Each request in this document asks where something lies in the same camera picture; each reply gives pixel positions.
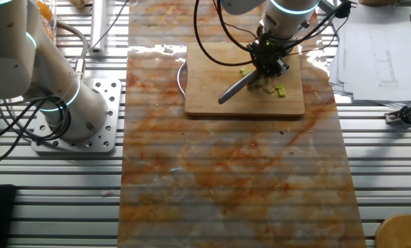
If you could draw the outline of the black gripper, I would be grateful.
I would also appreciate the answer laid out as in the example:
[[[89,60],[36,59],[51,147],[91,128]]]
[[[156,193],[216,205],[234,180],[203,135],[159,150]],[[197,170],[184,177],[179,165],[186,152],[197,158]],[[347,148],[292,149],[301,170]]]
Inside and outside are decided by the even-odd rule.
[[[282,57],[288,54],[286,46],[270,36],[261,36],[249,44],[251,60],[255,68],[264,76],[271,76],[270,61],[273,63],[274,74],[283,74],[289,69]]]

